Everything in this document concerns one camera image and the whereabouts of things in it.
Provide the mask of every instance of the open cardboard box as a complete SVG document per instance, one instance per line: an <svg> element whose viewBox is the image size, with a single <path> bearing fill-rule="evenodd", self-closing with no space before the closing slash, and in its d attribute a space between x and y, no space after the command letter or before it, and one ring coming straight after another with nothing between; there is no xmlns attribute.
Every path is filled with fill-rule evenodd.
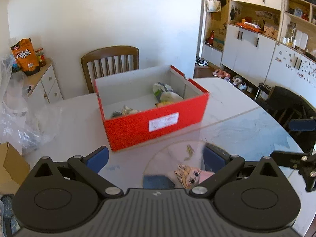
<svg viewBox="0 0 316 237"><path fill-rule="evenodd" d="M170 85L184 101L156 108L153 84ZM95 80L101 117L112 151L160 137L202 120L209 93L177 68L153 67ZM139 113L111 119L126 105Z"/></svg>
<svg viewBox="0 0 316 237"><path fill-rule="evenodd" d="M8 142L0 145L0 194L15 194L30 172L30 165Z"/></svg>

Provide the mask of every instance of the doll head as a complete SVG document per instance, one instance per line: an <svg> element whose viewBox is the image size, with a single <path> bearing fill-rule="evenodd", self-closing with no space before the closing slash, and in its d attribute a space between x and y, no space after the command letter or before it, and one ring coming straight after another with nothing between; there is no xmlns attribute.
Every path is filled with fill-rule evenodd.
<svg viewBox="0 0 316 237"><path fill-rule="evenodd" d="M199 184L201 170L197 167L179 164L178 170L174 171L174 173L186 189L191 189Z"/></svg>

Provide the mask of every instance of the floor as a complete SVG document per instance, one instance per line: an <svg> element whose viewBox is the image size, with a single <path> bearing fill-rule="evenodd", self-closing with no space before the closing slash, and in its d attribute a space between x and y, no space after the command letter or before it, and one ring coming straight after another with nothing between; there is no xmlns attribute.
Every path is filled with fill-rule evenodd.
<svg viewBox="0 0 316 237"><path fill-rule="evenodd" d="M195 69L194 69L194 78L204 78L204 77L216 77L213 76L212 73L218 69L217 66L213 65L213 64L209 64L208 67L199 67L198 65L196 65ZM231 74L231 79L236 75L235 72L231 71L230 69L225 69L225 71L227 73ZM257 87L253 86L253 92L249 93L246 90L242 90L241 92L243 92L244 94L246 94L248 97L250 97L251 99L254 100L255 95L257 93ZM309 227L307 233L305 234L304 237L316 237L316 216L314 217L314 220L311 224L311 226Z"/></svg>
<svg viewBox="0 0 316 237"><path fill-rule="evenodd" d="M219 67L215 66L214 64L211 64L209 63L209 66L208 67L200 67L198 65L196 65L195 69L194 69L194 78L204 78L204 77L216 77L216 76L213 76L212 73L216 70L216 69L219 69ZM232 70L228 69L228 68L225 68L225 71L227 73L229 73L231 75L231 78L232 79L236 73L233 72ZM247 95L249 98L251 98L252 100L255 99L255 96L256 96L256 93L257 93L257 90L258 88L255 87L253 84L249 83L247 80L245 81L247 86L252 86L253 88L253 91L252 93L249 93L247 92L246 90L241 90L241 92L243 92L245 95Z"/></svg>

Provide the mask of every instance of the marble table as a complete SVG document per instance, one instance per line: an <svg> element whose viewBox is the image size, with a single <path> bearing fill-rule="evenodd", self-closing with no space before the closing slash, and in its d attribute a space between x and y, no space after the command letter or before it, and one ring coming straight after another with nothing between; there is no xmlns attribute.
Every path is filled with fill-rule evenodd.
<svg viewBox="0 0 316 237"><path fill-rule="evenodd" d="M268 113L234 86L219 78L195 81L211 94L202 122L123 151L110 151L109 162L99 175L124 191L142 188L145 175L168 175L181 163L200 168L207 142L248 161L258 161L274 150L301 152ZM60 132L51 142L25 155L31 167L44 155L53 161L67 161L73 155L86 156L102 145L109 147L95 94L53 106L63 109ZM193 150L191 155L186 152L188 146ZM297 172L288 168L282 171L301 199L301 212L293 228L304 235L315 216L316 193L304 190Z"/></svg>

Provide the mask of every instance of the white wall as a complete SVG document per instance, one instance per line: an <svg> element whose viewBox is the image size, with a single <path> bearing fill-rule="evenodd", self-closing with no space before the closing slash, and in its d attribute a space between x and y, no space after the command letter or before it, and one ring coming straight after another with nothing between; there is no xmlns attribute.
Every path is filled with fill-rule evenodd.
<svg viewBox="0 0 316 237"><path fill-rule="evenodd" d="M12 38L43 46L64 98L87 93L81 57L131 45L140 68L170 65L193 76L201 0L10 0Z"/></svg>
<svg viewBox="0 0 316 237"><path fill-rule="evenodd" d="M9 25L8 25L8 0L0 0L0 56L10 52Z"/></svg>

